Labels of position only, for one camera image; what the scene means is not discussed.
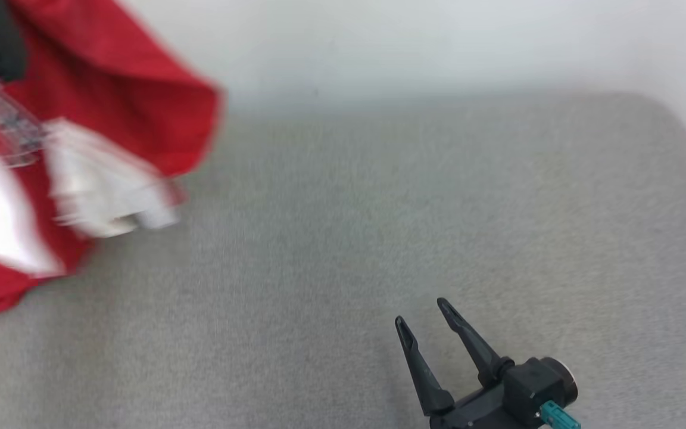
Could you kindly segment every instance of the teal connector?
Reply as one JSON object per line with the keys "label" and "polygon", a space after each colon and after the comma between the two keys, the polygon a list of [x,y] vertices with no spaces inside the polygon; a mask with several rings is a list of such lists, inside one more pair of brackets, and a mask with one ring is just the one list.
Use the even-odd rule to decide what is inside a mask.
{"label": "teal connector", "polygon": [[541,419],[552,429],[581,429],[581,423],[566,413],[560,405],[549,401],[541,407]]}

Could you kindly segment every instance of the red cloth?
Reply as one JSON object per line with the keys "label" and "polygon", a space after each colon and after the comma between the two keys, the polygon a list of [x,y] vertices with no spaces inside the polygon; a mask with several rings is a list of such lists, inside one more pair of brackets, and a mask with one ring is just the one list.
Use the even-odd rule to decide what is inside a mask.
{"label": "red cloth", "polygon": [[[40,122],[67,119],[100,133],[165,176],[202,160],[221,93],[172,60],[112,0],[10,0],[28,49],[26,78],[5,93]],[[74,271],[90,242],[55,222],[40,157],[13,168],[43,241]],[[0,312],[40,279],[0,264]]]}

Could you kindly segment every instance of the red towel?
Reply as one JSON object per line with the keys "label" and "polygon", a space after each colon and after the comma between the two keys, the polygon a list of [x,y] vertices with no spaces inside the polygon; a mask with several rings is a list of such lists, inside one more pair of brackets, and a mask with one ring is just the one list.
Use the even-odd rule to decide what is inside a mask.
{"label": "red towel", "polygon": [[[21,207],[3,230],[37,241],[25,246],[38,248],[35,253],[49,268],[21,269],[0,258],[0,312],[38,282],[73,272],[92,242],[55,220],[48,169],[40,141],[33,138],[42,134],[30,128],[64,119],[171,177],[191,171],[202,160],[223,100],[218,90],[172,60],[112,0],[10,3],[29,63],[25,79],[3,87],[6,108],[20,112],[14,119],[11,111],[0,117],[0,161],[7,164],[0,174],[10,183],[3,198],[15,195]],[[13,156],[25,156],[27,162],[13,163]]]}

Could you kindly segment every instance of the gray couch cushion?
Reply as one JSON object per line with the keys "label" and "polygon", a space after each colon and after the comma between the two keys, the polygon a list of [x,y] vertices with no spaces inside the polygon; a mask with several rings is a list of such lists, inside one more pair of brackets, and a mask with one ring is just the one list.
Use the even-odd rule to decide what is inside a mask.
{"label": "gray couch cushion", "polygon": [[585,427],[686,427],[686,136],[631,96],[232,119],[180,225],[0,315],[0,428],[427,427],[393,328],[479,387],[446,296],[555,356]]}

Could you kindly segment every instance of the white wall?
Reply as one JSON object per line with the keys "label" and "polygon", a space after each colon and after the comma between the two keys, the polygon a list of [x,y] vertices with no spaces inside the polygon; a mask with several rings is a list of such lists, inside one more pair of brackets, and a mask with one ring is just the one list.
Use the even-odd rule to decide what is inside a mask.
{"label": "white wall", "polygon": [[686,121],[686,0],[123,0],[232,111],[606,89]]}

